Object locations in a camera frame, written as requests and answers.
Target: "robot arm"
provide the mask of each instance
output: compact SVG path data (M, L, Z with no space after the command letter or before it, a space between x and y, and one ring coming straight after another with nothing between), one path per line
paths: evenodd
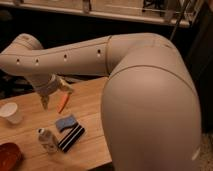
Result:
M199 101L167 39L127 34L43 49L22 34L1 53L0 68L24 76L42 96L60 87L56 74L110 75L101 114L116 170L198 170Z

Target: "metal shelf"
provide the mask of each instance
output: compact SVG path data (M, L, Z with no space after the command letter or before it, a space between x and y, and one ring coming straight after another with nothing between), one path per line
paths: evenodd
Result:
M84 11L84 1L90 3L90 11ZM170 10L169 8L166 10L143 8L143 0L24 0L24 2L19 5L15 5L12 0L0 0L0 5L20 9L58 12L158 25L175 25L177 21L175 15L169 22L165 20L165 15L162 15L162 13L166 14ZM185 17L181 20L180 27L189 27L190 22L191 19Z

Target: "white bottle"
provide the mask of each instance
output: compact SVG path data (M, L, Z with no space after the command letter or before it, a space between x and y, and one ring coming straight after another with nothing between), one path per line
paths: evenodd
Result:
M38 140L41 145L46 149L47 153L55 153L58 149L58 140L55 135L48 129L38 129Z

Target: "blue sponge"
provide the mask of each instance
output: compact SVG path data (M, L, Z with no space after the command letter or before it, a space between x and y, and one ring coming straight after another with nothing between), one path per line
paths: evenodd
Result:
M78 122L73 115L70 115L66 118L59 119L55 122L56 128L59 132L62 132L65 129L72 128L77 125Z

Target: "brown bowl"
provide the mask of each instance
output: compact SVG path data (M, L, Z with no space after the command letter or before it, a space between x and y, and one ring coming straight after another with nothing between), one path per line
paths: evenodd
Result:
M21 161L22 154L14 143L0 145L0 171L12 171Z

